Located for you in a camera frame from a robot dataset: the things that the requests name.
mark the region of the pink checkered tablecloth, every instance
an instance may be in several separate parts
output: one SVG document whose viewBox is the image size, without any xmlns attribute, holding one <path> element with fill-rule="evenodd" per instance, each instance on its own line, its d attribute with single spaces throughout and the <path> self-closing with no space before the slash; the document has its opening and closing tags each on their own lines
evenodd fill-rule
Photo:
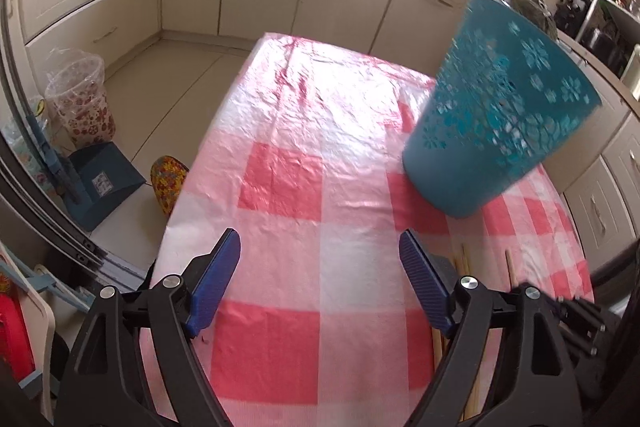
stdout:
<svg viewBox="0 0 640 427">
<path fill-rule="evenodd" d="M 435 80 L 328 44 L 266 35 L 200 146 L 153 283 L 238 230 L 238 268 L 194 340 L 210 383 L 241 426 L 402 426 L 433 373 L 428 322 L 398 258 L 417 230 L 489 288 L 519 280 L 591 297 L 567 210 L 542 167 L 468 219 L 422 199 L 401 151 Z M 481 367 L 486 394 L 498 338 Z M 149 336 L 158 411 L 173 417 Z"/>
</svg>

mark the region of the floral trash can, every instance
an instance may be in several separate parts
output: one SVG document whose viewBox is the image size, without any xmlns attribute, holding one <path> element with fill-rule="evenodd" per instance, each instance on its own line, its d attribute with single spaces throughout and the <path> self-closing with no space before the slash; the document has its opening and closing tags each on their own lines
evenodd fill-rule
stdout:
<svg viewBox="0 0 640 427">
<path fill-rule="evenodd" d="M 498 0 L 470 0 L 402 152 L 418 192 L 452 217 L 493 200 L 602 105 L 569 56 Z"/>
<path fill-rule="evenodd" d="M 104 89 L 104 61 L 80 50 L 54 50 L 45 97 L 76 148 L 113 139 L 116 126 Z"/>
</svg>

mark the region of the blue gripper pad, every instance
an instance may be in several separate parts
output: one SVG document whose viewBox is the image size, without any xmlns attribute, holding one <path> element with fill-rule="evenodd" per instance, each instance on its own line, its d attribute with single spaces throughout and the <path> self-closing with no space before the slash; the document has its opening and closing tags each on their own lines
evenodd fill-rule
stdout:
<svg viewBox="0 0 640 427">
<path fill-rule="evenodd" d="M 445 283 L 440 279 L 428 261 L 426 252 L 410 231 L 402 232 L 398 248 L 404 271 L 409 277 L 431 327 L 440 330 L 445 337 L 450 338 L 456 325 L 449 312 L 450 292 L 447 291 Z"/>
<path fill-rule="evenodd" d="M 239 259 L 240 235 L 236 230 L 226 229 L 211 253 L 193 259 L 183 272 L 191 293 L 185 327 L 192 338 L 211 324 Z"/>
</svg>

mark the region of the metal screw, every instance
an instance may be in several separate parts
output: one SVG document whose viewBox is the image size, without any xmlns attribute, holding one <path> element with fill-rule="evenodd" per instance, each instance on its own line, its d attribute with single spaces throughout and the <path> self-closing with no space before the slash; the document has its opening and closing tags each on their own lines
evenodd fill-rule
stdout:
<svg viewBox="0 0 640 427">
<path fill-rule="evenodd" d="M 105 286 L 100 290 L 100 297 L 103 299 L 110 299 L 114 295 L 116 295 L 116 288 L 113 286 Z"/>
<path fill-rule="evenodd" d="M 526 290 L 524 290 L 524 295 L 529 297 L 529 299 L 533 299 L 534 301 L 540 299 L 540 290 L 538 288 L 533 288 L 533 286 L 529 286 Z"/>
<path fill-rule="evenodd" d="M 465 287 L 467 290 L 473 290 L 475 288 L 478 288 L 478 279 L 475 279 L 474 277 L 466 276 L 460 279 L 460 284 L 462 284 L 462 286 Z"/>
<path fill-rule="evenodd" d="M 175 288 L 180 284 L 179 275 L 168 275 L 162 280 L 162 286 L 165 288 Z"/>
</svg>

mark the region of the dustpan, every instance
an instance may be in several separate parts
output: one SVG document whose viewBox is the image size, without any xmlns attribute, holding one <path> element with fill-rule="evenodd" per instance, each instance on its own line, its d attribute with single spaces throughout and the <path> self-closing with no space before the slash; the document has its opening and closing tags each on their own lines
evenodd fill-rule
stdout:
<svg viewBox="0 0 640 427">
<path fill-rule="evenodd" d="M 113 142 L 84 147 L 69 156 L 78 173 L 77 198 L 63 196 L 66 209 L 88 232 L 95 230 L 145 179 Z"/>
</svg>

